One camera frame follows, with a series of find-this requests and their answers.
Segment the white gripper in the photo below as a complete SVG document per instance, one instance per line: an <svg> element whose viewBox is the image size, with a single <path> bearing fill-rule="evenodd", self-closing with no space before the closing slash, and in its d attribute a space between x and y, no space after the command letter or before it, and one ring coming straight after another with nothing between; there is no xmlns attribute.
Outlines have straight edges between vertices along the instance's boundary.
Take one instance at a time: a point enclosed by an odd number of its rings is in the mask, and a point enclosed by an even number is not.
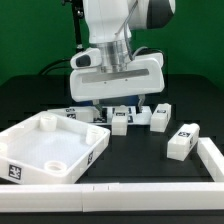
<svg viewBox="0 0 224 224"><path fill-rule="evenodd" d="M162 53L137 55L121 72L103 72L103 62L97 48L88 48L72 57L70 65L71 96L76 102L92 100L93 106L103 116L100 99L138 95L138 113L142 113L145 94L164 89Z"/></svg>

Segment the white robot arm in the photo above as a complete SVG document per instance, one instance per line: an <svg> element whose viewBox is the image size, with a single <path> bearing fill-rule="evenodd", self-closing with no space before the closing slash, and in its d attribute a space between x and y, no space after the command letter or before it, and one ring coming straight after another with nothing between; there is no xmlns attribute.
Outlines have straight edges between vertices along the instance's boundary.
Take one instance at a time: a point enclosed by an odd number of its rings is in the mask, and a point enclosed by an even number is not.
<svg viewBox="0 0 224 224"><path fill-rule="evenodd" d="M133 29L164 27L175 13L175 0L83 0L90 47L70 64L71 96L77 102L136 95L164 89L163 54L130 48Z"/></svg>

